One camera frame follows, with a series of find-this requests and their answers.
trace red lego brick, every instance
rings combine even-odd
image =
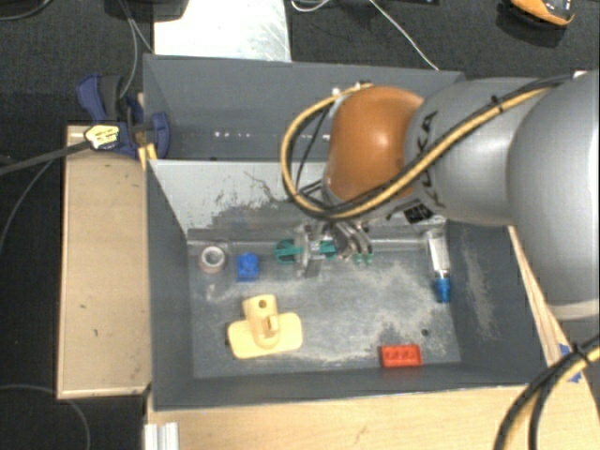
[[[421,367],[423,358],[418,345],[383,345],[380,347],[382,367]]]

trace gray bin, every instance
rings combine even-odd
[[[425,249],[408,240],[398,253],[376,255],[370,268],[330,262],[313,280],[296,279],[269,252],[303,218],[284,202],[276,164],[278,139],[300,110],[356,80],[428,97],[460,79],[398,68],[146,58],[146,110],[168,113],[175,158],[152,162],[147,173],[157,410],[518,384],[546,366],[506,229],[448,225],[449,305],[435,302]],[[216,139],[224,128],[230,138],[250,137]],[[326,142],[317,150],[308,175],[319,173]],[[222,191],[215,195],[215,188]],[[196,258],[215,239],[228,241],[232,253],[223,274],[209,281]],[[259,254],[261,274],[255,283],[236,283],[233,257],[248,245]],[[280,312],[300,316],[304,345],[236,360],[227,324],[242,318],[243,299],[266,291]],[[389,324],[377,326],[377,319]],[[424,365],[381,368],[378,346],[401,343],[421,345]]]

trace yellow plastic toy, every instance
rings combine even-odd
[[[295,313],[278,313],[275,296],[264,294],[242,302],[246,319],[227,329],[236,358],[256,358],[302,346],[302,323]]]

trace metal bracket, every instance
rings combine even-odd
[[[179,450],[179,424],[144,425],[143,450]]]

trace wooden table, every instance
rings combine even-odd
[[[82,138],[68,129],[69,144]],[[139,395],[151,379],[143,170],[111,153],[67,159],[57,394],[60,398]],[[511,230],[546,359],[564,335],[548,312]],[[522,387],[489,388],[298,404],[154,412],[179,424],[182,450],[491,448]],[[511,448],[526,448],[520,425]],[[540,426],[541,448],[600,448],[587,384],[560,387]]]

